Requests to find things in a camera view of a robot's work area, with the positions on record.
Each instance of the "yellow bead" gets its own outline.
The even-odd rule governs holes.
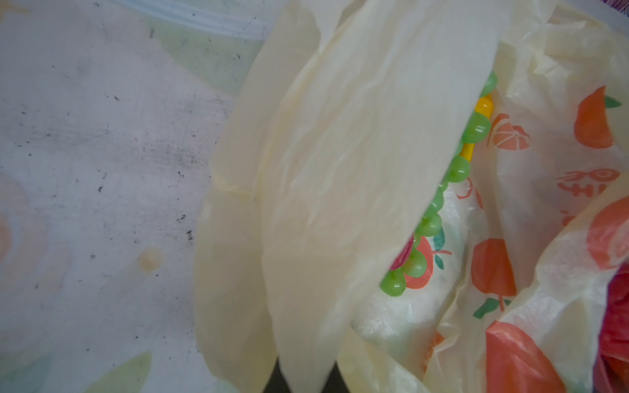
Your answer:
[[[480,114],[485,115],[487,119],[491,118],[491,114],[494,111],[494,101],[491,99],[491,95],[481,97],[476,103],[474,110]]]
[[[472,162],[472,154],[474,153],[474,144],[473,143],[465,143],[463,144],[463,150],[461,150],[461,154],[459,154],[464,159]]]

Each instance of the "fruit print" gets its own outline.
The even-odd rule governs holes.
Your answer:
[[[518,293],[503,239],[487,239],[474,247],[471,274],[476,289],[484,294],[498,295],[498,300],[488,298],[474,313],[475,318],[481,319],[498,307],[504,311],[504,305],[508,306],[511,303],[504,300],[504,297],[515,296]]]
[[[587,252],[601,270],[613,269],[612,260],[629,252],[629,197],[601,210],[587,231]]]
[[[483,206],[483,204],[482,204],[481,194],[480,194],[480,193],[478,192],[478,190],[474,187],[474,183],[472,183],[472,179],[470,179],[470,178],[468,177],[468,178],[467,178],[467,180],[470,182],[470,187],[469,187],[469,189],[467,190],[467,193],[466,193],[465,195],[463,195],[463,196],[456,194],[456,195],[457,195],[457,198],[459,198],[459,199],[467,199],[467,198],[469,198],[469,197],[472,195],[472,191],[474,191],[474,192],[476,192],[476,202],[478,202],[478,206],[479,206],[481,209],[484,209],[484,206]]]
[[[514,126],[509,121],[509,115],[506,113],[499,114],[494,123],[487,139],[487,146],[492,140],[494,145],[505,150],[524,150],[530,147],[529,141],[531,137],[524,132],[521,126]]]
[[[430,278],[432,277],[433,271],[435,269],[435,264],[437,265],[438,268],[443,270],[443,260],[437,254],[452,255],[451,252],[442,250],[443,244],[445,243],[445,236],[443,234],[443,230],[441,230],[439,234],[437,234],[437,236],[433,238],[433,242],[435,243],[436,250],[432,249],[432,247],[430,246],[430,243],[428,242],[428,239],[426,239],[424,236],[421,237],[420,245],[417,247],[417,250],[421,252],[422,254],[424,254],[424,257],[426,257],[426,272],[421,277],[418,277],[418,278],[413,278],[407,275],[406,276],[407,288],[410,288],[410,289],[424,288],[428,284],[428,281],[430,281]]]
[[[432,341],[430,342],[430,348],[428,349],[428,353],[426,354],[426,358],[424,359],[424,364],[421,366],[421,369],[424,371],[424,374],[426,374],[426,369],[428,368],[428,362],[430,361],[430,358],[435,352],[435,348],[437,347],[437,345],[443,343],[444,340],[445,338],[441,335],[441,333],[436,331],[435,335],[433,336]]]
[[[522,329],[496,321],[486,331],[487,393],[566,393],[541,349]]]
[[[614,138],[607,124],[605,109],[621,105],[612,97],[605,96],[605,86],[596,89],[579,104],[577,119],[574,122],[576,140],[581,145],[595,149],[611,147],[614,144]]]

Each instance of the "plastic bag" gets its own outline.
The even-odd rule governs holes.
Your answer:
[[[629,102],[629,50],[553,2],[517,2],[503,34],[512,5],[358,2],[321,46],[317,23],[334,18],[289,3],[212,157],[199,219],[195,328],[215,376],[259,392],[279,354],[296,392],[318,392],[335,358],[352,392],[510,391],[492,377],[505,372],[541,375],[530,387],[543,391],[591,387],[606,284],[628,250],[620,235],[589,248],[587,229],[602,214],[594,227],[626,232],[614,203],[629,182],[618,147],[580,145],[574,130],[602,86]],[[452,268],[388,298],[377,284],[441,181],[500,37],[477,192],[451,187],[444,208],[451,255],[439,258]],[[626,108],[608,111],[621,144]]]

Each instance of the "bead string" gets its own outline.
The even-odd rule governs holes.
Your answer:
[[[448,184],[462,182],[470,174],[474,144],[485,139],[491,129],[489,118],[494,111],[494,102],[489,94],[496,88],[497,84],[498,77],[492,71],[482,89],[481,98],[476,103],[474,112],[467,122],[465,131],[463,131],[457,153],[452,159],[442,183],[437,188],[435,197],[428,205],[415,232],[380,283],[380,288],[387,295],[400,296],[406,289],[406,276],[418,278],[426,272],[427,259],[424,254],[417,250],[417,247],[420,245],[422,236],[428,238],[441,231],[442,220],[438,212],[443,207],[443,192],[448,188]]]

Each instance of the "white tabletop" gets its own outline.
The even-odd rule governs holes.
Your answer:
[[[195,346],[194,232],[282,3],[0,1],[0,391],[84,392],[147,352],[91,391],[231,391]]]

